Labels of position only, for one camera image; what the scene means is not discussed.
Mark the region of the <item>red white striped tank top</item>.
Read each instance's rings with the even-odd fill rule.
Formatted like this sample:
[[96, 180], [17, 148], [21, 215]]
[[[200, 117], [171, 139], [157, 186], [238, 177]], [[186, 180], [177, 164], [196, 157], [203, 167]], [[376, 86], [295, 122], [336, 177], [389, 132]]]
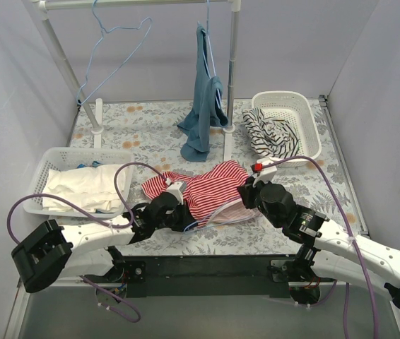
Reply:
[[184, 181], [187, 184], [183, 196], [194, 221], [200, 221], [210, 212], [229, 200], [240, 198], [237, 187], [249, 177], [247, 171], [235, 160], [216, 165], [212, 170], [194, 176], [176, 172], [164, 172], [142, 183], [141, 188], [149, 199], [166, 191], [166, 181]]

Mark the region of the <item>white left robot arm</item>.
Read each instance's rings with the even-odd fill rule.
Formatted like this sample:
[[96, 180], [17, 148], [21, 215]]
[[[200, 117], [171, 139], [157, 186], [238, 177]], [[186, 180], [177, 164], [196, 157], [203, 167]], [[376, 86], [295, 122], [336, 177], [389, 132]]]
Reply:
[[101, 219], [75, 209], [91, 220], [84, 225], [60, 225], [48, 219], [37, 226], [24, 240], [17, 241], [11, 256], [26, 292], [42, 291], [59, 278], [77, 275], [98, 275], [115, 283], [124, 274], [124, 265], [115, 258], [107, 258], [100, 272], [93, 265], [76, 264], [68, 267], [71, 259], [98, 249], [124, 246], [149, 239], [163, 228], [183, 232], [196, 224], [186, 201], [163, 192], [150, 203], [140, 203], [113, 220]]

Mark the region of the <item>white basket with white cloths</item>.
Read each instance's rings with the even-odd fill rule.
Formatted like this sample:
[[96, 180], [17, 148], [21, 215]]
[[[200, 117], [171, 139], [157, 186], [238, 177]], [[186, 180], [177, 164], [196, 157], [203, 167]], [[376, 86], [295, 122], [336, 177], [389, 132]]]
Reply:
[[[44, 194], [42, 190], [47, 183], [50, 170], [68, 171], [82, 167], [98, 167], [101, 165], [119, 165], [134, 161], [134, 155], [126, 150], [108, 150], [102, 148], [50, 148], [42, 156], [31, 181], [29, 193], [35, 197], [23, 203], [27, 213], [37, 215], [53, 215], [58, 217], [82, 218], [84, 215], [73, 209], [68, 203], [61, 202], [60, 197]], [[124, 189], [116, 187], [121, 201], [127, 200], [132, 181], [132, 167], [123, 169], [127, 175]], [[96, 218], [112, 219], [121, 215], [123, 209], [116, 213], [90, 213]]]

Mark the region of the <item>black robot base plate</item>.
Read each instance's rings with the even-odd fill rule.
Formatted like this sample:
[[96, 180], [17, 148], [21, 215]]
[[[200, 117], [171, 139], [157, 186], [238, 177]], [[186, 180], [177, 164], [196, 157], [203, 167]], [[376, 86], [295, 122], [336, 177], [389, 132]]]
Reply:
[[123, 256], [112, 250], [112, 267], [91, 273], [97, 284], [126, 286], [127, 296], [200, 297], [261, 295], [315, 304], [324, 279], [295, 270], [293, 255]]

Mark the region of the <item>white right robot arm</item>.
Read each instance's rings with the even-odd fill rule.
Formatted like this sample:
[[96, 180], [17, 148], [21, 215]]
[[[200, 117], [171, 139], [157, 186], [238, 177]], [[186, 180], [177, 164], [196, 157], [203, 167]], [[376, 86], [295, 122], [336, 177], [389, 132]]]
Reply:
[[298, 205], [282, 185], [246, 179], [238, 187], [244, 207], [256, 208], [290, 240], [300, 244], [294, 274], [338, 279], [388, 297], [400, 309], [400, 250], [359, 234], [349, 235], [337, 222]]

